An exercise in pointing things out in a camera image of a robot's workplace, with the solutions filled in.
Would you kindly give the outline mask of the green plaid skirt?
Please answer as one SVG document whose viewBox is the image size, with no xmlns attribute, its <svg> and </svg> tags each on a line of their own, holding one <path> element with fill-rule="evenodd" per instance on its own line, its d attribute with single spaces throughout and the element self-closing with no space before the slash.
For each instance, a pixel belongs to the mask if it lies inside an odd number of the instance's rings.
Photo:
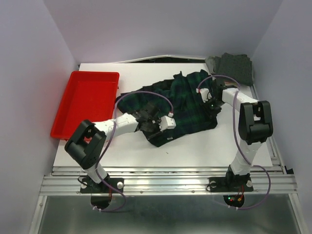
<svg viewBox="0 0 312 234">
<path fill-rule="evenodd" d="M 147 139 L 152 145 L 160 147 L 170 141 L 178 139 L 184 135 L 210 130 L 217 126 L 216 118 L 209 118 L 201 104 L 201 95 L 196 92 L 199 83 L 208 77 L 205 70 L 193 72 L 186 76 L 182 73 L 173 75 L 172 79 L 166 79 L 143 86 L 141 91 L 158 93 L 166 97 L 174 107 L 174 120 L 176 127 L 166 130 L 154 138 Z M 117 105 L 122 113 L 131 110 L 139 110 L 148 102 L 153 103 L 159 110 L 159 117 L 168 114 L 171 110 L 169 103 L 158 96 L 151 94 L 132 94 L 123 98 Z"/>
</svg>

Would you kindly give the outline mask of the grey dotted skirt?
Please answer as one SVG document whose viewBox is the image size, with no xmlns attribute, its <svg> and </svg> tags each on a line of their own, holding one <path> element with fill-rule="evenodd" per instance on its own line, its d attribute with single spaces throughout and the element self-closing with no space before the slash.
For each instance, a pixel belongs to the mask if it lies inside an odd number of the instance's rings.
<svg viewBox="0 0 312 234">
<path fill-rule="evenodd" d="M 221 57 L 215 57 L 215 72 L 234 78 L 238 83 L 253 85 L 253 65 L 246 54 L 232 55 L 224 53 Z"/>
</svg>

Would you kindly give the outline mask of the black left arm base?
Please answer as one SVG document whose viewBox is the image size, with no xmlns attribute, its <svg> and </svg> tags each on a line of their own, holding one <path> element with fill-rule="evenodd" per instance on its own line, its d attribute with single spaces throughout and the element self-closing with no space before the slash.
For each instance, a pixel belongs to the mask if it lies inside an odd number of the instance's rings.
<svg viewBox="0 0 312 234">
<path fill-rule="evenodd" d="M 123 192 L 124 187 L 124 179 L 123 178 L 106 178 L 104 179 L 106 183 L 108 183 L 114 189 Z M 78 182 L 80 183 L 80 193 L 82 194 L 108 194 L 117 192 L 109 188 L 103 182 L 96 184 L 91 178 L 88 176 L 80 176 L 78 178 Z"/>
</svg>

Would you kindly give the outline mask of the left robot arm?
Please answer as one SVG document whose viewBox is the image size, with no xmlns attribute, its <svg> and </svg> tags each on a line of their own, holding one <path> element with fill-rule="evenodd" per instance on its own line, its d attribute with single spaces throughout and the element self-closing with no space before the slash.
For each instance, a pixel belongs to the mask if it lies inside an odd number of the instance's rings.
<svg viewBox="0 0 312 234">
<path fill-rule="evenodd" d="M 148 103 L 140 110 L 131 110 L 116 119 L 102 122 L 82 121 L 72 136 L 67 140 L 64 150 L 87 173 L 92 180 L 92 187 L 97 192 L 108 188 L 108 173 L 99 163 L 99 158 L 106 141 L 126 133 L 143 131 L 159 133 L 160 110 Z"/>
</svg>

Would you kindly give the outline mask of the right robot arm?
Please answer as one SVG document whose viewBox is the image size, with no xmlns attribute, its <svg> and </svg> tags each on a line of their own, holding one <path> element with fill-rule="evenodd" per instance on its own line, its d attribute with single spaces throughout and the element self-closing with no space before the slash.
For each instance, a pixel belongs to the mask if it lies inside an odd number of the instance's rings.
<svg viewBox="0 0 312 234">
<path fill-rule="evenodd" d="M 240 85 L 226 85 L 224 75 L 215 75 L 209 80 L 208 88 L 201 88 L 203 81 L 196 88 L 204 108 L 210 117 L 221 112 L 223 104 L 232 106 L 234 140 L 237 153 L 228 167 L 224 184 L 229 190 L 236 190 L 242 183 L 248 182 L 250 169 L 258 149 L 273 135 L 271 104 L 251 98 L 240 91 Z"/>
</svg>

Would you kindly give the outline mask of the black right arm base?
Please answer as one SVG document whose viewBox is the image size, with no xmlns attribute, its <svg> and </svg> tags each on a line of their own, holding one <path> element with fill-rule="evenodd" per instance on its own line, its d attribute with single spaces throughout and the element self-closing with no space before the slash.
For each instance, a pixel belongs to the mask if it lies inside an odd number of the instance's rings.
<svg viewBox="0 0 312 234">
<path fill-rule="evenodd" d="M 250 180 L 210 177 L 209 183 L 206 185 L 206 190 L 212 193 L 253 192 L 254 188 L 252 185 L 248 186 L 248 182 Z"/>
</svg>

